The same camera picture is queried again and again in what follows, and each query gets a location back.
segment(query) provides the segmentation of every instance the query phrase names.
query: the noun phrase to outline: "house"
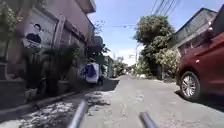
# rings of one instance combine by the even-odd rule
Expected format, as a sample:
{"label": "house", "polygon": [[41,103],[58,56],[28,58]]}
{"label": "house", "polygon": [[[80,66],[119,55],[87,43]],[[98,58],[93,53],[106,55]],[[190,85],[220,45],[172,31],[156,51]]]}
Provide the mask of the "house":
{"label": "house", "polygon": [[24,66],[23,62],[20,62],[24,47],[22,39],[32,34],[36,28],[41,39],[37,44],[43,49],[76,43],[84,55],[86,46],[93,42],[94,26],[87,17],[96,11],[93,0],[7,0],[6,2],[17,16],[23,18],[23,21],[17,25],[18,36],[10,39],[8,46],[0,46],[1,50],[6,51],[0,53],[1,58],[6,60],[0,66],[2,80],[9,79],[9,75],[18,67]]}
{"label": "house", "polygon": [[177,50],[181,56],[191,48],[197,47],[203,39],[203,34],[209,27],[217,12],[201,8],[190,18],[174,35],[168,43],[168,48]]}

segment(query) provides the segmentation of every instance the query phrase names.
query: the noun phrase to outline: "asphalt road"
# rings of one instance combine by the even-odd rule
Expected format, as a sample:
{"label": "asphalt road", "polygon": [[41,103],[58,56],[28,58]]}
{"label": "asphalt road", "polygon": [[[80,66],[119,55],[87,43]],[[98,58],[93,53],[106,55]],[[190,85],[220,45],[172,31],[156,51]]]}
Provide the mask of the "asphalt road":
{"label": "asphalt road", "polygon": [[178,90],[174,83],[123,76],[114,91],[102,93],[110,105],[90,108],[91,116],[85,117],[83,128],[140,128],[138,116],[145,111],[161,128],[224,127],[220,104],[212,98],[190,103],[178,95]]}
{"label": "asphalt road", "polygon": [[65,128],[83,97],[88,98],[90,108],[82,128],[141,128],[138,116],[145,111],[161,128],[224,127],[222,99],[208,97],[200,103],[187,102],[178,95],[179,88],[174,83],[122,76],[100,90],[70,97],[18,120],[2,123],[0,128]]}

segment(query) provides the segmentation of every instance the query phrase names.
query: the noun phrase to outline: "car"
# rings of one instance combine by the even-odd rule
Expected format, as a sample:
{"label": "car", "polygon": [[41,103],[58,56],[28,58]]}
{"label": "car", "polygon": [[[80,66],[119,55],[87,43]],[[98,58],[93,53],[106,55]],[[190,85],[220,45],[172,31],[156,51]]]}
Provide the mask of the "car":
{"label": "car", "polygon": [[176,81],[189,101],[204,93],[224,94],[224,8],[222,7],[199,45],[181,58]]}

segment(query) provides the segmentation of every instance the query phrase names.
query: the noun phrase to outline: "electrical wire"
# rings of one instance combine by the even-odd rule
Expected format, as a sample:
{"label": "electrical wire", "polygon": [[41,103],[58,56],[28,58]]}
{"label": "electrical wire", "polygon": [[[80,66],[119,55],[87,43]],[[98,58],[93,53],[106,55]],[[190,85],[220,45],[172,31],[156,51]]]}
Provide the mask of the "electrical wire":
{"label": "electrical wire", "polygon": [[175,1],[175,0],[172,0],[170,6],[169,6],[168,9],[166,10],[164,16],[166,16],[166,14],[167,14],[167,13],[169,12],[169,10],[172,8],[172,5],[173,5],[174,1]]}
{"label": "electrical wire", "polygon": [[156,12],[154,13],[155,15],[157,15],[158,12],[160,11],[160,9],[161,9],[161,7],[162,7],[164,1],[165,1],[165,0],[162,0],[161,3],[159,4],[159,6],[157,7]]}
{"label": "electrical wire", "polygon": [[177,0],[176,4],[174,5],[174,7],[172,8],[172,10],[170,11],[170,13],[167,16],[170,16],[170,14],[173,13],[173,11],[176,9],[177,5],[180,4],[181,0]]}
{"label": "electrical wire", "polygon": [[153,10],[154,10],[155,7],[156,7],[157,1],[158,1],[158,0],[155,0],[155,2],[154,2],[154,5],[153,5],[152,10],[151,10],[151,15],[153,14]]}
{"label": "electrical wire", "polygon": [[170,3],[170,0],[166,0],[166,2],[165,2],[165,5],[163,6],[163,8],[162,8],[162,10],[160,11],[160,13],[159,14],[161,14],[162,15],[162,13],[163,13],[163,10],[169,5],[169,3]]}

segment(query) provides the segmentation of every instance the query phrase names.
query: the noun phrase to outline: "car wheel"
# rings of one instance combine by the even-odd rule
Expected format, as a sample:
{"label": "car wheel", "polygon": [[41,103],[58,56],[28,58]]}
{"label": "car wheel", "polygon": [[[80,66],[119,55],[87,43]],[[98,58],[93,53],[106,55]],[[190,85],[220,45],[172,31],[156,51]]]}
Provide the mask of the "car wheel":
{"label": "car wheel", "polygon": [[201,95],[199,78],[193,72],[185,72],[181,77],[180,91],[186,100],[197,101]]}

